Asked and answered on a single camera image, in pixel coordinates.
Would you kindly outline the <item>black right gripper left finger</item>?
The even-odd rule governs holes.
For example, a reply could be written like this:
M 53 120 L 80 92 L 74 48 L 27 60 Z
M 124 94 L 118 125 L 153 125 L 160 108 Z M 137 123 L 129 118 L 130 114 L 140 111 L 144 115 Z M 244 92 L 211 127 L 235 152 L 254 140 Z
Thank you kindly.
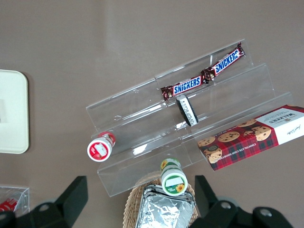
M 14 212 L 1 212 L 0 226 L 2 228 L 71 228 L 87 201 L 87 177 L 78 176 L 55 202 L 42 203 L 18 218 Z

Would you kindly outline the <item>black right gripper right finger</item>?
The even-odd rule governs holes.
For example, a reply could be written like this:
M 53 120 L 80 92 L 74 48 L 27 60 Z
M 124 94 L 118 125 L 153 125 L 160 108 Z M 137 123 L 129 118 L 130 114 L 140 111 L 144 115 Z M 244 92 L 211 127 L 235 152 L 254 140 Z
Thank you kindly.
M 219 200 L 203 175 L 195 176 L 195 200 L 200 218 L 191 228 L 291 228 L 292 224 L 278 210 L 256 207 L 251 213 L 229 200 Z

